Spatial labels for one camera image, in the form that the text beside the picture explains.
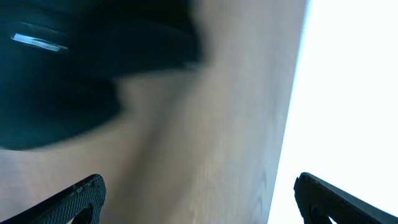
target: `overexposed light area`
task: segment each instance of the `overexposed light area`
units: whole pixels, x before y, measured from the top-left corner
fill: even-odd
[[[397,8],[309,3],[268,223],[303,223],[301,172],[398,216]]]

